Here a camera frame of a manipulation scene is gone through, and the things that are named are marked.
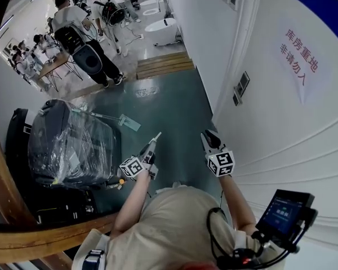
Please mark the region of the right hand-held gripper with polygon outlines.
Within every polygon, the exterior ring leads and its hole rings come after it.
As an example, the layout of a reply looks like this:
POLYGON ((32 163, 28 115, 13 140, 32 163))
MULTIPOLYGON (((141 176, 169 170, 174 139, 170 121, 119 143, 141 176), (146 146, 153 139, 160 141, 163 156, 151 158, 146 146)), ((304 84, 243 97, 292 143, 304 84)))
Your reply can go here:
POLYGON ((207 167, 215 177, 232 176, 235 167, 234 155, 222 142, 219 134, 206 129, 204 133, 201 133, 201 141, 207 167))

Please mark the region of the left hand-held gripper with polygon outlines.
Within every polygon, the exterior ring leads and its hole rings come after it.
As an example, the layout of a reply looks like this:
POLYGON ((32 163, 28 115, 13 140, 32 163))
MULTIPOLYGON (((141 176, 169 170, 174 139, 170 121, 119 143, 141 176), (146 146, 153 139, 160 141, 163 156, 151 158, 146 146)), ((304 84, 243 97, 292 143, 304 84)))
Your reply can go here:
POLYGON ((132 156, 126 159, 119 166, 122 173, 128 178, 134 179, 136 176, 146 170, 149 173, 149 177, 152 180, 155 180, 158 174, 158 168, 154 164, 156 144, 157 140, 153 138, 140 151, 139 156, 132 156))

